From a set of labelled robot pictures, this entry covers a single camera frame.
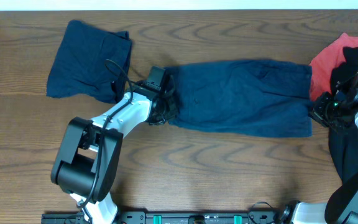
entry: wood grain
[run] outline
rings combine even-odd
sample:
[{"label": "wood grain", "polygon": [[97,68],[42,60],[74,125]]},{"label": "wood grain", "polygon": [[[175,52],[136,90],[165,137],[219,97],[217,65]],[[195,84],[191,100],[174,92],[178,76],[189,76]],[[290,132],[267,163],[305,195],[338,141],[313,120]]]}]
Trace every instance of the wood grain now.
[{"label": "wood grain", "polygon": [[[0,12],[0,223],[39,223],[46,211],[76,210],[50,182],[50,170],[69,120],[111,105],[86,95],[45,96],[72,19],[128,30],[133,80],[153,65],[239,58],[307,64],[342,32],[358,35],[358,11]],[[327,130],[316,123],[303,139],[141,124],[124,140],[111,192],[118,205],[150,211],[246,210],[258,201],[324,201],[340,184]]]}]

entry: black cable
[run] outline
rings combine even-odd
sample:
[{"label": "black cable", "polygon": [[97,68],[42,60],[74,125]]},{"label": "black cable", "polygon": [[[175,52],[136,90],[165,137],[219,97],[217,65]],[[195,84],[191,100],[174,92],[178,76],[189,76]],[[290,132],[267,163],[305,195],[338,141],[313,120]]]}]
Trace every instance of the black cable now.
[{"label": "black cable", "polygon": [[355,74],[351,75],[348,79],[346,79],[345,81],[338,81],[337,85],[335,86],[335,89],[338,90],[339,87],[342,87],[343,85],[345,85],[346,83],[348,83],[350,80],[354,79],[354,77],[356,77],[358,75],[358,69],[356,71]]},{"label": "black cable", "polygon": [[[253,206],[250,207],[249,213],[252,212],[252,208],[254,208],[256,205],[261,205],[261,204],[268,205],[272,210],[274,210],[274,208],[273,208],[271,205],[269,205],[269,203],[267,203],[267,202],[257,202],[257,203],[255,203]],[[251,216],[249,217],[249,220],[251,220],[251,222],[254,223],[254,224],[259,224],[259,223],[256,223],[256,222],[254,221],[254,216],[253,216],[252,214],[251,214]],[[275,222],[275,220],[273,220],[272,222],[266,223],[266,224],[273,224],[274,222]]]},{"label": "black cable", "polygon": [[88,217],[88,220],[89,220],[88,222],[89,222],[89,224],[93,224],[93,222],[92,222],[92,217],[91,217],[91,215],[90,215],[88,209],[86,209],[86,207],[84,208],[84,213],[85,213],[85,215]]},{"label": "black cable", "polygon": [[89,195],[87,196],[86,200],[83,202],[82,200],[79,201],[77,203],[77,208],[85,208],[86,204],[92,199],[93,197],[93,192],[94,192],[94,189],[96,187],[96,183],[98,182],[98,179],[99,179],[99,171],[100,171],[100,165],[101,165],[101,160],[102,160],[102,151],[103,151],[103,143],[104,143],[104,132],[106,131],[106,126],[108,125],[108,123],[111,121],[112,117],[115,116],[118,112],[120,112],[120,110],[124,109],[126,106],[128,106],[131,102],[132,102],[132,99],[134,97],[134,89],[132,87],[132,83],[131,81],[129,80],[128,78],[128,74],[121,68],[121,66],[119,66],[115,61],[112,61],[110,59],[106,59],[104,61],[104,66],[113,74],[114,72],[108,67],[108,64],[107,62],[115,65],[116,67],[118,67],[120,70],[121,70],[121,73],[124,74],[124,77],[126,79],[126,81],[128,82],[129,84],[129,89],[131,91],[131,96],[129,97],[129,100],[124,103],[122,106],[120,106],[116,111],[112,112],[109,116],[107,116],[104,124],[103,124],[103,127],[102,127],[102,130],[101,130],[101,133],[100,133],[100,139],[99,139],[99,149],[98,149],[98,157],[97,157],[97,161],[96,161],[96,172],[95,172],[95,176],[94,176],[94,179],[93,179],[93,183],[92,183],[92,187],[91,187],[91,191],[89,192]]}]

